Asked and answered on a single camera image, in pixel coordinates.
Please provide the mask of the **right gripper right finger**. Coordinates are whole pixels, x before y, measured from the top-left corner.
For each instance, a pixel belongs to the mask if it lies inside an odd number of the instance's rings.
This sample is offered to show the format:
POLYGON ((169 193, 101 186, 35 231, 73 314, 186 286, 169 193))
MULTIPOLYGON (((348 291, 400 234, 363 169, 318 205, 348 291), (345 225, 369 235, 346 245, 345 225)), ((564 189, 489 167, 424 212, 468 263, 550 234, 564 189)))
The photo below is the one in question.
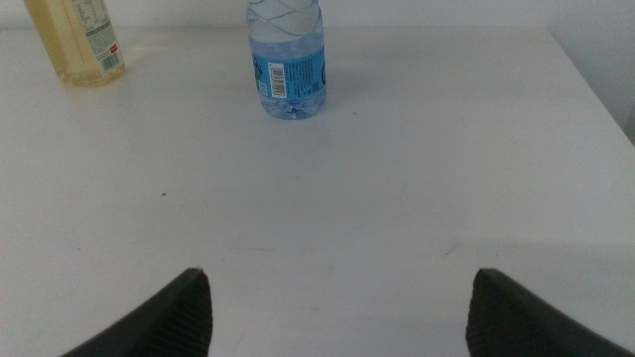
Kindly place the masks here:
POLYGON ((474 277, 465 340, 471 356, 634 355, 492 268, 474 277))

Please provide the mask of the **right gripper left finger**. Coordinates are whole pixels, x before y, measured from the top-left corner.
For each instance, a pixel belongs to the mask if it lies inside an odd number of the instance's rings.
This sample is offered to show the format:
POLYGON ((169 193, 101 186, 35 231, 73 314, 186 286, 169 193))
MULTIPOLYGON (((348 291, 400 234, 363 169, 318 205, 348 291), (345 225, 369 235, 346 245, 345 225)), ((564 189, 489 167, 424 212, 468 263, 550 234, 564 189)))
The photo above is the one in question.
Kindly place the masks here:
POLYGON ((212 330, 208 277, 200 268, 188 268, 63 357, 207 357, 212 330))

